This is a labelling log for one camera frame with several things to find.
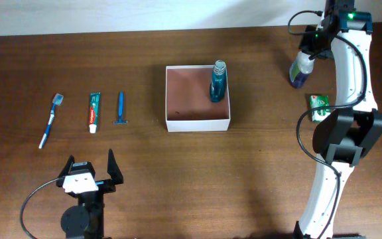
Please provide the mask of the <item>white cardboard box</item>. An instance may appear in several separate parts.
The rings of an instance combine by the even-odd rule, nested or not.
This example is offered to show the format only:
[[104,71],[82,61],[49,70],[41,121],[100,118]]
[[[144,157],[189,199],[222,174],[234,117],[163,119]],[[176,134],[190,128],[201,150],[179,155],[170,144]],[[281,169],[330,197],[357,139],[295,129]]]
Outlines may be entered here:
[[229,90],[210,99],[212,65],[167,66],[165,122],[169,132],[226,131],[231,121]]

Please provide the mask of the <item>teal mouthwash bottle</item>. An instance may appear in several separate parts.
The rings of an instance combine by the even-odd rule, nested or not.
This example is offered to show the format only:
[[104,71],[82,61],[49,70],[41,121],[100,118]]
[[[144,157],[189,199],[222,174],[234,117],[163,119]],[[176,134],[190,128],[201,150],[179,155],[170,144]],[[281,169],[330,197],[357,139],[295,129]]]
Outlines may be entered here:
[[220,102],[224,98],[226,81],[226,63],[222,60],[217,60],[212,70],[212,81],[210,84],[210,99],[212,102]]

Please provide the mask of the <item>green soap packet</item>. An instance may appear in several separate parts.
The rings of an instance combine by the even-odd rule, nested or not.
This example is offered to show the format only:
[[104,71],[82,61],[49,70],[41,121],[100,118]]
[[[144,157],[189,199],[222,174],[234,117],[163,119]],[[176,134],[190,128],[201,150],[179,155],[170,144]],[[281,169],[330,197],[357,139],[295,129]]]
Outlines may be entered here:
[[[319,108],[329,106],[329,99],[327,96],[310,96],[310,107]],[[320,123],[324,119],[326,119],[331,114],[330,109],[325,110],[316,110],[312,112],[312,121],[316,123]]]

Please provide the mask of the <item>blue white toothbrush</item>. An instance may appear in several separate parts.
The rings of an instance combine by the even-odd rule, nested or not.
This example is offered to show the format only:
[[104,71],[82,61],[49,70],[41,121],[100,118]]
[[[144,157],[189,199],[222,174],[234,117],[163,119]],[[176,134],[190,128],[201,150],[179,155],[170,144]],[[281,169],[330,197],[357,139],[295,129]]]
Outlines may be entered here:
[[55,118],[55,109],[56,109],[57,106],[59,106],[62,103],[63,99],[64,99],[64,96],[62,94],[57,93],[57,94],[55,94],[55,96],[54,96],[54,98],[52,100],[52,107],[51,107],[51,111],[50,111],[50,117],[48,119],[47,127],[46,127],[46,129],[44,131],[42,139],[41,139],[41,141],[39,143],[39,146],[38,146],[39,149],[42,149],[44,147],[44,145],[46,143],[46,140],[48,139],[48,136],[49,136],[49,133],[50,133],[50,128],[51,128],[52,122],[53,122],[53,120]]

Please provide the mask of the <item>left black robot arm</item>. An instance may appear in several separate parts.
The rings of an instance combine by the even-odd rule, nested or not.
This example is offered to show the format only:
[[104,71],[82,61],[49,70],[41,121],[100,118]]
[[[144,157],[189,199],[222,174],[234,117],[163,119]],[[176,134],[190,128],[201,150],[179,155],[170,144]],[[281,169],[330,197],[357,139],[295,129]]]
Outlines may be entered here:
[[124,183],[113,151],[108,151],[108,179],[95,179],[96,172],[89,161],[75,162],[70,156],[61,170],[56,186],[78,200],[77,205],[66,209],[60,225],[67,238],[104,237],[104,195],[114,193],[116,186]]

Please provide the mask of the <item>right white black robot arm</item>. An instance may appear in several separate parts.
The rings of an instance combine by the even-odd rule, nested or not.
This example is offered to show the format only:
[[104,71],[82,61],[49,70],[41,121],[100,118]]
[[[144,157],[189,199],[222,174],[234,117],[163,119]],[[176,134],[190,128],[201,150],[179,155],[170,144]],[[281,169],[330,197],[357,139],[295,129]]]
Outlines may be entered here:
[[312,72],[315,59],[331,58],[336,69],[336,103],[315,128],[312,138],[316,173],[308,204],[296,222],[293,238],[332,238],[336,210],[346,181],[382,135],[382,113],[373,96],[369,50],[372,16],[357,11],[354,1],[327,1],[316,11],[320,22],[299,32],[299,53],[289,70],[298,88]]

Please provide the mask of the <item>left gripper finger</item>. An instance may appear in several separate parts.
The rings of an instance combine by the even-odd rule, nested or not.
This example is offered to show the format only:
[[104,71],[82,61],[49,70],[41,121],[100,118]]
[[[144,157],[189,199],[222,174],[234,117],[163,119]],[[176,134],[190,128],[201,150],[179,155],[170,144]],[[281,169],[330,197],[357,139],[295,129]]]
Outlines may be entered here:
[[64,166],[63,169],[61,170],[61,172],[60,172],[58,178],[62,178],[62,177],[67,176],[67,175],[70,173],[71,168],[72,168],[72,165],[73,165],[74,163],[75,163],[74,156],[73,156],[73,155],[69,156],[69,158],[68,158],[68,160],[67,160],[65,166]]
[[108,151],[107,173],[110,175],[111,180],[115,185],[124,183],[123,175],[119,169],[119,166],[117,165],[112,149],[109,149]]

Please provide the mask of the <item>blue disposable razor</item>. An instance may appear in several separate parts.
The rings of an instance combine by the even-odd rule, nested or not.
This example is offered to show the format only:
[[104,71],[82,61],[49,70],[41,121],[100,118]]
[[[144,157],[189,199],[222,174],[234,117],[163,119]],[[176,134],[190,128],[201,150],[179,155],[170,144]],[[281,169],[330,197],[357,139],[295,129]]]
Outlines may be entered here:
[[118,118],[113,122],[114,125],[126,124],[127,120],[123,119],[124,111],[124,92],[119,93],[119,104],[118,104]]

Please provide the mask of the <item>clear blue spray bottle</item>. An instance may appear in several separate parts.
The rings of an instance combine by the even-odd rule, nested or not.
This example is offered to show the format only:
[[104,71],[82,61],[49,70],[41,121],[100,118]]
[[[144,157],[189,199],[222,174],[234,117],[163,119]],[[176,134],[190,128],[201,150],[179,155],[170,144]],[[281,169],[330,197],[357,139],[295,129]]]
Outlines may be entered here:
[[293,88],[301,88],[314,69],[314,60],[300,51],[289,70],[289,82]]

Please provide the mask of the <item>green red toothpaste tube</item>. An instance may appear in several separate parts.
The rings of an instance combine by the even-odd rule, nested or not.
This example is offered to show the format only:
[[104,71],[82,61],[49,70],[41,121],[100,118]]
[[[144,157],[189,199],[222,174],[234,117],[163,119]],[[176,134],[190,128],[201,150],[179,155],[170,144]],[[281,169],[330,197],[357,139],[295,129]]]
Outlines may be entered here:
[[101,96],[100,92],[94,92],[90,94],[90,120],[89,120],[90,133],[96,133],[97,131],[100,96]]

